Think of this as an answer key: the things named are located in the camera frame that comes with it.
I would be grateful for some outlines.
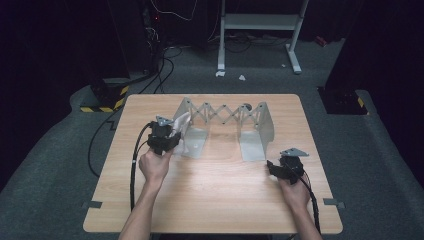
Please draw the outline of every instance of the gray carpet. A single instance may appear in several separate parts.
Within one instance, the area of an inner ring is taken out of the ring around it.
[[[325,239],[423,239],[424,192],[403,162],[382,124],[372,99],[358,91],[370,114],[328,115],[317,86],[323,86],[343,42],[325,48],[299,42],[302,67],[294,75],[283,45],[251,46],[242,53],[227,51],[226,75],[216,78],[217,51],[170,49],[175,69],[165,93],[294,93],[299,95],[344,230]],[[245,45],[228,44],[231,50]],[[162,76],[171,70],[166,63]],[[246,81],[238,78],[244,75]],[[148,81],[130,87],[135,94]],[[145,93],[152,93],[157,82]],[[97,178],[87,165],[90,140],[109,113],[82,113],[79,104],[88,87],[70,99],[73,108],[34,146],[0,195],[0,239],[117,239],[117,233],[86,233],[82,226]],[[120,112],[112,117],[116,123]],[[110,124],[96,136],[91,158],[100,172],[114,131]],[[273,236],[285,239],[286,236]]]

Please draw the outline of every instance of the yellow and black hazard tape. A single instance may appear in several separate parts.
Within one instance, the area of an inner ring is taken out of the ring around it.
[[[122,107],[125,100],[125,94],[128,92],[129,87],[126,86],[121,89],[119,98],[113,106],[80,106],[82,112],[114,112]]]

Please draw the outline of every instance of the dark background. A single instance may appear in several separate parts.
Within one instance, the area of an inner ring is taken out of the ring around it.
[[[210,8],[208,17],[203,18],[206,24],[203,31],[210,33],[216,20],[214,11],[217,8],[214,4],[217,1],[200,2]],[[241,1],[239,7],[238,1],[228,1],[227,9],[237,9],[239,12],[254,9],[271,13],[276,9],[297,11],[299,5],[299,1],[278,2],[278,6],[275,6],[275,1],[272,2],[272,7],[265,7],[267,4],[264,3],[261,5],[263,7],[258,8],[255,5],[257,1],[253,0]],[[69,114],[69,97],[90,84],[93,80],[90,76],[102,77],[102,71],[105,71],[102,64],[105,62],[93,60],[96,49],[109,46],[106,49],[110,50],[110,54],[121,54],[113,53],[118,33],[111,28],[113,21],[107,14],[110,10],[107,1],[90,3],[96,10],[88,13],[103,16],[99,18],[103,20],[90,23],[89,26],[99,32],[94,37],[102,41],[95,40],[98,45],[88,47],[85,45],[86,38],[74,37],[88,35],[84,35],[84,32],[78,35],[80,29],[73,28],[88,26],[83,23],[70,24],[69,19],[73,15],[66,1],[5,1],[1,5],[2,188],[39,138]],[[181,8],[191,6],[192,2],[188,0],[180,5]],[[423,184],[420,176],[423,169],[420,144],[424,142],[421,70],[424,38],[419,7],[418,0],[310,1],[300,39],[312,41],[316,36],[321,36],[332,42],[347,38],[333,69],[335,81],[331,87],[370,92],[400,154]],[[89,50],[78,54],[78,49]],[[81,64],[84,62],[81,56],[92,66]]]

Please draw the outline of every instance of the metal scissor mechanism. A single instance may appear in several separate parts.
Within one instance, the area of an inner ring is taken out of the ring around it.
[[[215,119],[221,124],[233,120],[237,123],[243,160],[266,159],[267,144],[274,140],[274,124],[266,102],[260,102],[254,109],[250,104],[241,104],[233,111],[226,104],[222,104],[216,109],[208,102],[196,106],[190,98],[185,97],[177,109],[174,119],[187,112],[191,115],[191,124],[184,137],[188,151],[183,155],[194,158],[200,157],[208,135],[208,126],[211,120]],[[193,122],[196,119],[205,123],[202,126],[203,128],[193,127]]]

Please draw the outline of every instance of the wooden table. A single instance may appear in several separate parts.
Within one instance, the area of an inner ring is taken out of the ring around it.
[[[310,154],[301,157],[318,201],[323,234],[337,234],[342,223],[332,198],[300,99],[292,94],[132,95],[125,104],[104,164],[93,201],[84,222],[87,232],[120,232],[130,214],[130,168],[140,130],[156,115],[172,118],[184,97],[195,105],[227,104],[236,109],[244,103],[255,107],[265,101],[274,122],[274,141],[266,156],[278,163],[280,152],[292,147]],[[148,129],[142,141],[147,139]],[[284,203],[266,161],[242,160],[235,124],[211,122],[199,159],[173,156],[170,170],[157,197],[152,232],[158,233],[294,233],[292,216]],[[147,150],[143,146],[141,153]],[[139,170],[135,196],[144,184]]]

